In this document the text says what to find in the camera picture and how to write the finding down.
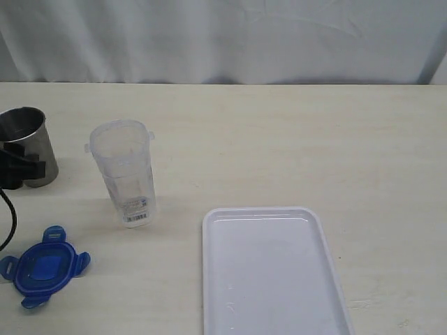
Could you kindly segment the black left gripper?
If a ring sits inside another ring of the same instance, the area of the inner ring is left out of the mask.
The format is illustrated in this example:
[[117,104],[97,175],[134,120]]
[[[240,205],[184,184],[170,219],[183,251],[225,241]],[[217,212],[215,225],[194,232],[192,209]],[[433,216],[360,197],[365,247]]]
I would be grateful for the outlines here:
[[12,163],[37,163],[39,156],[25,154],[25,148],[21,144],[1,143],[1,188],[8,190],[19,189],[26,180],[38,180],[45,178],[45,164],[17,165]]

